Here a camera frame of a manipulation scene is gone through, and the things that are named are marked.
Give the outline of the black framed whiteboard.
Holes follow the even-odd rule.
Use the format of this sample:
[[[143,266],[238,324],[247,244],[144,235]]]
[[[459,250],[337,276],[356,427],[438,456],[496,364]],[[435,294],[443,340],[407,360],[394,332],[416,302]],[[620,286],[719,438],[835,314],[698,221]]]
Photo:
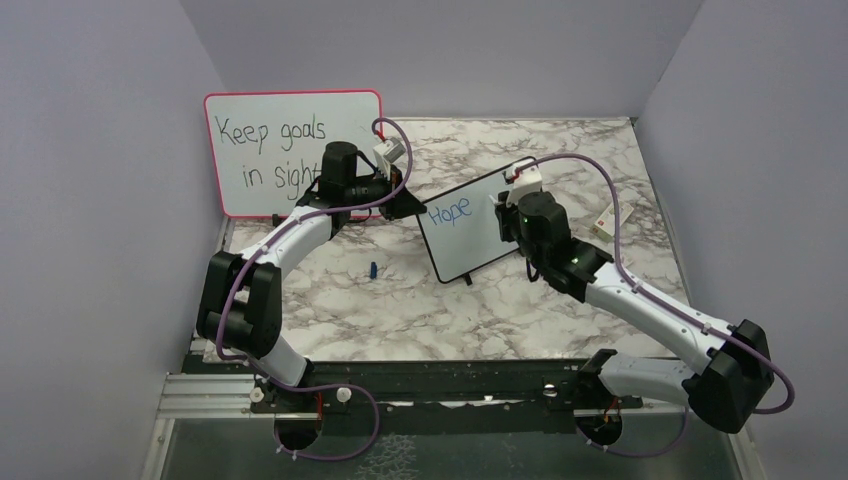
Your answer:
[[[437,280],[443,284],[500,260],[518,249],[501,239],[495,213],[499,195],[511,190],[512,164],[504,165],[426,201],[416,216]]]

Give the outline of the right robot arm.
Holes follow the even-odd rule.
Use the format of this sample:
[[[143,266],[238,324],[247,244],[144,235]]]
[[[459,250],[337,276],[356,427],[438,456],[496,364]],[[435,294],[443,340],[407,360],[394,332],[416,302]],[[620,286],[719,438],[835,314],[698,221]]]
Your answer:
[[[604,310],[656,340],[672,360],[602,350],[584,365],[579,398],[600,407],[614,397],[636,396],[689,407],[707,425],[737,433],[774,383],[764,329],[710,317],[642,282],[612,255],[572,236],[565,208],[549,192],[511,203],[494,202],[499,233],[514,241],[533,271],[555,291]]]

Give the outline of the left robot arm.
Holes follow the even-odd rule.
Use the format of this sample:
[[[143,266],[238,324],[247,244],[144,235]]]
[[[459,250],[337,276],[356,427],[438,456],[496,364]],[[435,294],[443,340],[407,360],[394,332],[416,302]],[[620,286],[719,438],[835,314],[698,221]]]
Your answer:
[[[371,173],[360,175],[357,166],[366,155],[350,142],[328,143],[319,176],[270,234],[209,261],[196,333],[215,344],[221,359],[250,362],[273,378],[277,398],[290,410],[309,406],[315,386],[306,377],[310,361],[282,334],[283,280],[350,223],[356,210],[387,220],[423,213],[423,203],[406,188],[409,174],[395,164],[410,154],[405,141],[389,138],[374,147]]]

